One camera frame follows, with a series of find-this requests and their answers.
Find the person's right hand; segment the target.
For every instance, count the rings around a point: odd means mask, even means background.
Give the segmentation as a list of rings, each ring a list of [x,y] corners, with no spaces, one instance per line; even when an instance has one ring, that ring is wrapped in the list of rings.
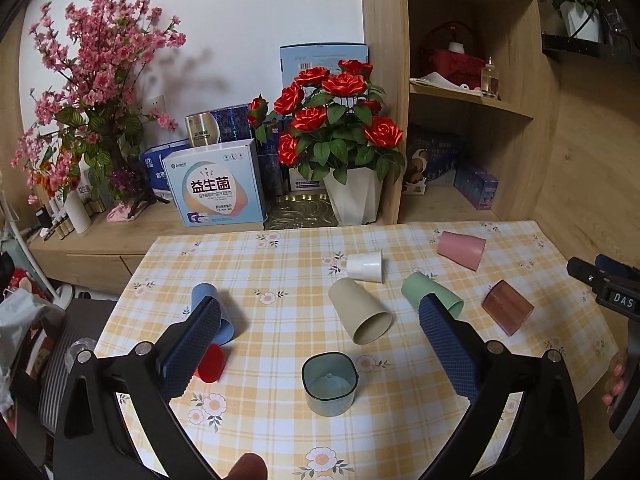
[[[626,349],[620,350],[612,357],[608,364],[608,377],[604,384],[602,403],[605,406],[606,414],[611,415],[613,405],[618,396],[625,388],[624,374],[628,360],[628,352]]]

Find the person's left hand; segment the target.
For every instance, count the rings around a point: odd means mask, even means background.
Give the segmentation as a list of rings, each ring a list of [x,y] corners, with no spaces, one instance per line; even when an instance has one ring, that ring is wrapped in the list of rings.
[[[226,480],[267,480],[265,461],[255,453],[244,453],[227,474]]]

